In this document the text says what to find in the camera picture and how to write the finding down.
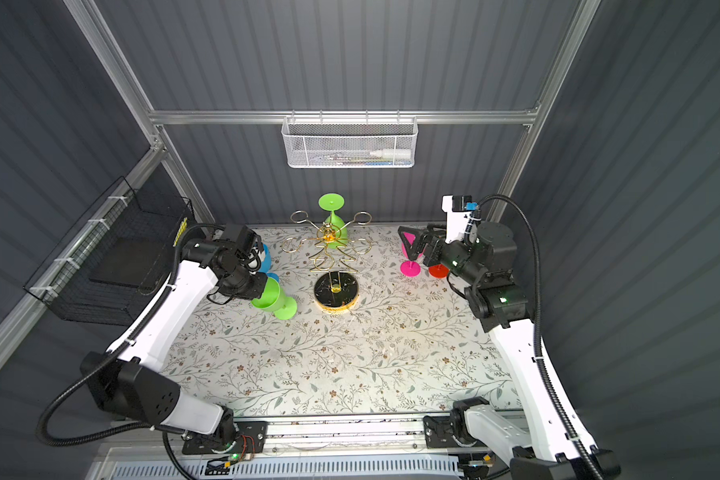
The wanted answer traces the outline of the blue wine glass front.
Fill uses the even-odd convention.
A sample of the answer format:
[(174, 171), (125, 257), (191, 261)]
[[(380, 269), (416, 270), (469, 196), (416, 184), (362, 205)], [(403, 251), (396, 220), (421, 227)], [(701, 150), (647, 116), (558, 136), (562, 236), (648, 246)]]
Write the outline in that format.
[(272, 258), (271, 258), (271, 254), (269, 252), (269, 248), (266, 244), (263, 244), (260, 249), (259, 259), (260, 259), (260, 263), (261, 263), (259, 271), (262, 273), (268, 274), (271, 269)]

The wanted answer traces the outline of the green wine glass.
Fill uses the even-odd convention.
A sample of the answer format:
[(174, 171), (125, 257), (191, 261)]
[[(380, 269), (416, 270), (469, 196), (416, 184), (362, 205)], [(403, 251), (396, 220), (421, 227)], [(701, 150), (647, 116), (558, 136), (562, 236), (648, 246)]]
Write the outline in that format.
[(337, 214), (344, 203), (344, 198), (338, 193), (323, 194), (318, 200), (319, 207), (328, 213), (323, 222), (322, 235), (324, 243), (331, 249), (346, 246), (348, 242), (346, 223)]
[(271, 277), (267, 278), (262, 295), (251, 303), (259, 310), (273, 313), (280, 320), (292, 319), (298, 309), (296, 300), (288, 296), (279, 282)]

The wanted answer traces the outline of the pink wine glass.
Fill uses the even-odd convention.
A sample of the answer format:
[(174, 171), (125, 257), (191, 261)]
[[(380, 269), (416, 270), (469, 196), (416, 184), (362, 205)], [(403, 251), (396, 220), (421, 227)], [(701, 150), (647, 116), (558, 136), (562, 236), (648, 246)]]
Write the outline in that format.
[(402, 248), (402, 251), (405, 256), (405, 260), (400, 265), (400, 272), (409, 278), (418, 276), (421, 273), (421, 265), (417, 260), (410, 260), (408, 258), (405, 248)]

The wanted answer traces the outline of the red wine glass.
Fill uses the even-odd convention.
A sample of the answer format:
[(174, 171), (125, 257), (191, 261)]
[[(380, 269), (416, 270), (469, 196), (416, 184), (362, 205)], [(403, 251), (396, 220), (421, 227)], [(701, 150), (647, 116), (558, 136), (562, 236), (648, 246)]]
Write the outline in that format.
[(442, 264), (437, 264), (430, 266), (428, 272), (434, 278), (444, 279), (449, 275), (450, 270)]

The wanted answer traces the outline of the green wine glass back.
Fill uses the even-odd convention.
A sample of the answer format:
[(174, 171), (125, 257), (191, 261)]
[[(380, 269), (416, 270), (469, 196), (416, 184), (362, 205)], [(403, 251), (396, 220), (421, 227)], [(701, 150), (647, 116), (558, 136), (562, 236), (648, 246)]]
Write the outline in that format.
[(346, 223), (337, 214), (344, 203), (344, 198), (338, 193), (323, 194), (318, 200), (319, 207), (328, 213), (323, 222), (322, 235), (324, 243), (331, 249), (346, 246), (348, 242)]

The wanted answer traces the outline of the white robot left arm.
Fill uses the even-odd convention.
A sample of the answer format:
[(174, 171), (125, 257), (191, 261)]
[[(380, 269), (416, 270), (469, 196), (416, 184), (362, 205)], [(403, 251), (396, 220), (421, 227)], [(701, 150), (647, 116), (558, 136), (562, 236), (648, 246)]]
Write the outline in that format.
[(258, 299), (268, 277), (261, 265), (263, 243), (255, 231), (227, 225), (219, 238), (204, 239), (203, 228), (192, 226), (179, 237), (168, 278), (137, 320), (110, 345), (112, 361), (91, 353), (81, 371), (101, 410), (227, 444), (237, 436), (232, 411), (187, 393), (161, 370), (171, 345), (210, 293)]

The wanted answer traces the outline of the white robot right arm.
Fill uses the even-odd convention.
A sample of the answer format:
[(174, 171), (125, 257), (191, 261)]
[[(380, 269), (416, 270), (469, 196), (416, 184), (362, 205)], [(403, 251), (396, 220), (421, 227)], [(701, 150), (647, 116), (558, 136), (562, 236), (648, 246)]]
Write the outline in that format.
[(538, 323), (540, 298), (515, 284), (513, 232), (487, 222), (461, 240), (447, 242), (440, 225), (401, 227), (409, 259), (442, 265), (465, 282), (463, 296), (504, 359), (528, 424), (519, 431), (487, 400), (455, 403), (451, 431), (460, 444), (480, 442), (508, 467), (514, 479), (615, 479), (621, 466), (600, 448), (567, 398), (546, 355)]

